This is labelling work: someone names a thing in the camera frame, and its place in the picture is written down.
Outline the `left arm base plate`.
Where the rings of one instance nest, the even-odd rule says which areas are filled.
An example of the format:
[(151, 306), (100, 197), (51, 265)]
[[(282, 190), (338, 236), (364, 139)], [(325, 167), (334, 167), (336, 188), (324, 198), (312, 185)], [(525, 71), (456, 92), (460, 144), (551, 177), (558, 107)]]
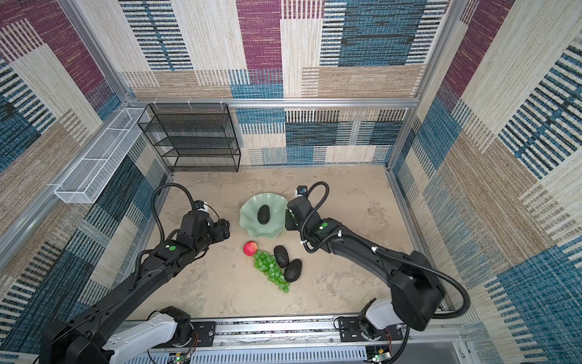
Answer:
[(215, 340), (217, 323), (211, 321), (192, 321), (190, 324), (192, 326), (192, 332), (188, 336), (188, 341), (185, 344), (165, 343), (155, 346), (154, 349), (161, 350), (179, 348), (180, 350), (186, 350), (188, 348), (193, 349), (194, 347), (212, 347)]

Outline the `green grape bunch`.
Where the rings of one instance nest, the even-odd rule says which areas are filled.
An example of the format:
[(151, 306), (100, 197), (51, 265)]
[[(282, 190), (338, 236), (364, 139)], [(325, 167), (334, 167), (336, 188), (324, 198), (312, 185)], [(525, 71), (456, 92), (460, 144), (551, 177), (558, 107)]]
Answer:
[(290, 283), (283, 275), (283, 269), (277, 264), (275, 257), (267, 252), (258, 251), (253, 256), (254, 267), (257, 268), (271, 283), (277, 285), (280, 291), (289, 292)]

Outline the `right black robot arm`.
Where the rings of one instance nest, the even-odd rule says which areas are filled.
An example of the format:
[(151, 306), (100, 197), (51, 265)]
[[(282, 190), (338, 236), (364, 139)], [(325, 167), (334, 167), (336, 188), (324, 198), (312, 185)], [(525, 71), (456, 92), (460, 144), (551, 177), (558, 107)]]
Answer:
[(426, 256), (389, 250), (351, 231), (332, 218), (321, 218), (307, 197), (287, 204), (286, 229), (298, 231), (309, 253), (323, 250), (342, 256), (378, 277), (390, 289), (390, 297), (374, 298), (359, 313), (363, 338), (376, 341), (389, 326), (426, 329), (432, 319), (447, 319), (438, 312), (446, 292)]

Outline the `dark avocado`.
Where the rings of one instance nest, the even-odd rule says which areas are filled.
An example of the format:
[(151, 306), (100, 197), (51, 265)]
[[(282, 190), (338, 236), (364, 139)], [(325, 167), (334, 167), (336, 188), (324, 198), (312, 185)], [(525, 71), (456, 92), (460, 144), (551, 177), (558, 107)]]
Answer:
[(293, 283), (297, 281), (303, 270), (303, 262), (300, 259), (294, 259), (285, 268), (283, 276), (286, 282)]
[(263, 205), (259, 208), (257, 221), (259, 224), (268, 224), (271, 221), (271, 208), (269, 205)]
[(284, 246), (274, 247), (274, 258), (280, 268), (286, 268), (290, 264), (289, 253)]

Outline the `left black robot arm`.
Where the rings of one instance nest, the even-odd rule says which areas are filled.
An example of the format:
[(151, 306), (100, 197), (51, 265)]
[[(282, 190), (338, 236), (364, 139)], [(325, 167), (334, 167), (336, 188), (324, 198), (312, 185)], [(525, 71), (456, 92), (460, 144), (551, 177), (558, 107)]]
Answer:
[(226, 219), (213, 221), (204, 210), (186, 213), (179, 229), (138, 255), (134, 272), (113, 291), (73, 319), (47, 325), (35, 362), (108, 363), (113, 350), (104, 346), (125, 319), (157, 289), (201, 259), (212, 244), (229, 237)]

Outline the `red apple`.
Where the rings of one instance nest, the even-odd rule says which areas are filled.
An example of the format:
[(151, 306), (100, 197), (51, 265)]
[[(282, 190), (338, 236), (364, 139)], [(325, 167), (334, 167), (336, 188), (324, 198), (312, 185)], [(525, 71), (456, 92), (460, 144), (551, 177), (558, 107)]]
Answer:
[(249, 242), (245, 243), (243, 246), (243, 252), (247, 256), (254, 256), (258, 250), (259, 250), (258, 244), (254, 241), (249, 241)]

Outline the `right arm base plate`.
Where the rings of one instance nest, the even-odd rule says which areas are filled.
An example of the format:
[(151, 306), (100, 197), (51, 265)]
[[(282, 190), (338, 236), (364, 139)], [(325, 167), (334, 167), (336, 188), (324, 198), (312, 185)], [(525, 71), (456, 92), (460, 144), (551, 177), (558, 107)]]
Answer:
[(357, 341), (401, 341), (405, 327), (402, 324), (376, 329), (367, 321), (355, 316), (338, 316), (333, 320), (333, 327), (339, 332), (342, 342)]

